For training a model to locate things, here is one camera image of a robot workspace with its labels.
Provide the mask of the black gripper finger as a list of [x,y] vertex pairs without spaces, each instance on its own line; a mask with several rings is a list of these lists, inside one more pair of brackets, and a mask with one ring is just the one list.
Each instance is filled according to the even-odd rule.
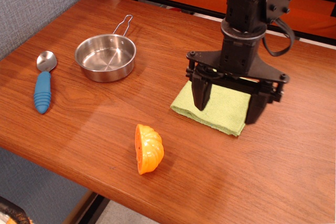
[[269,95],[267,94],[264,93],[252,94],[249,100],[245,124],[256,123],[258,118],[264,111],[268,101],[269,101]]
[[192,76],[192,94],[194,105],[203,111],[209,101],[212,83],[210,80],[194,73]]

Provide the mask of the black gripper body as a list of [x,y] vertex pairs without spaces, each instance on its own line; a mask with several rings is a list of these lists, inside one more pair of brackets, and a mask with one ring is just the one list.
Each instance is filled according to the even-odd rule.
[[223,44],[219,51],[190,51],[186,75],[194,73],[210,80],[212,85],[243,93],[267,94],[268,103],[279,102],[289,76],[265,63],[258,54],[266,45],[267,24],[258,23],[250,30],[236,27],[227,20],[221,23]]

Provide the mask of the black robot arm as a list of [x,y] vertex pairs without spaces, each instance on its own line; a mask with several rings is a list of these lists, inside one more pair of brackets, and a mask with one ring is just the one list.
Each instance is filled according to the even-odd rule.
[[224,36],[221,50],[190,51],[186,55],[189,60],[186,75],[199,110],[205,109],[213,84],[250,95],[246,124],[256,123],[267,104],[281,100],[289,76],[265,63],[258,50],[266,44],[270,24],[276,24],[294,41],[294,32],[281,20],[290,11],[291,1],[227,0],[221,23]]

